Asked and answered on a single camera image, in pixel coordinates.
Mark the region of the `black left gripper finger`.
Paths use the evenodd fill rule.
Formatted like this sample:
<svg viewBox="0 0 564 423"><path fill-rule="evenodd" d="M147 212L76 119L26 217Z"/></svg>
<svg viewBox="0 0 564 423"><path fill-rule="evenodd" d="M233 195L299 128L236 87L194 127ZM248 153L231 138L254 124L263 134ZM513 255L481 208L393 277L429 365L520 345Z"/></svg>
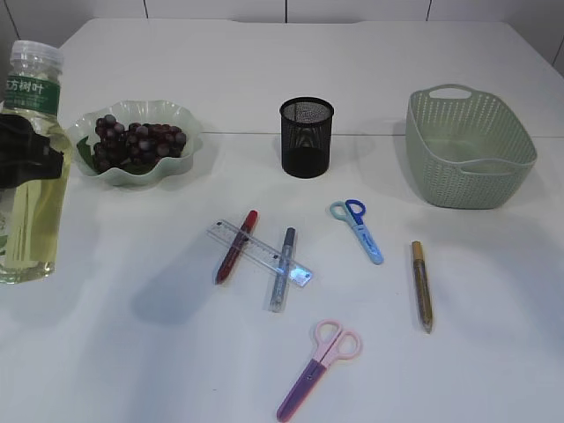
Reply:
<svg viewBox="0 0 564 423"><path fill-rule="evenodd" d="M19 115L1 114L1 189L62 176L63 153Z"/></svg>

